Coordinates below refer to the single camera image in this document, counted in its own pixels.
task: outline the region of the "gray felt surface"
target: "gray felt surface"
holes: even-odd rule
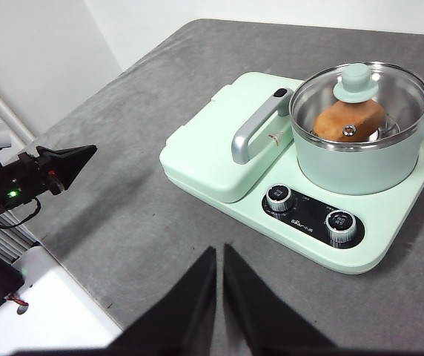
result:
[[[42,196],[42,212],[28,227],[123,327],[164,296],[207,246],[219,250],[220,267],[227,242],[338,345],[424,350],[424,192],[384,260],[348,276],[181,191],[158,159],[166,138],[244,72],[305,79],[368,60],[397,63],[424,78],[424,36],[191,22],[36,141],[99,150],[69,191]],[[224,314],[219,274],[211,354],[248,353]]]

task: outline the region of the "pot lid knob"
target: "pot lid knob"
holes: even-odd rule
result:
[[[342,81],[334,86],[334,96],[341,102],[365,102],[378,91],[378,83],[371,78],[371,70],[363,63],[348,65],[342,72]]]

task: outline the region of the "green led light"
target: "green led light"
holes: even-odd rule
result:
[[[19,192],[18,191],[10,191],[7,195],[8,195],[9,198],[14,198],[14,197],[17,197],[19,195]]]

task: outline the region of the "stainless steel pot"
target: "stainless steel pot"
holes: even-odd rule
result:
[[[337,101],[333,89],[349,65],[312,76],[289,104],[302,172],[316,185],[340,194],[371,194],[395,186],[412,172],[424,139],[424,81],[397,65],[365,64],[378,83],[373,100],[387,113],[367,141],[334,142],[311,131],[316,117]]]

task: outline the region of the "small label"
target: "small label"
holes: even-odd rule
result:
[[[268,137],[270,137],[271,139],[273,139],[276,143],[276,146],[279,146],[279,143],[281,142],[281,138],[283,137],[284,132],[280,131],[280,132],[276,132],[276,133],[270,133],[268,134]]]
[[[308,226],[303,225],[299,220],[291,219],[291,224],[294,224],[294,225],[302,228],[303,230],[313,232],[313,228],[309,228]]]

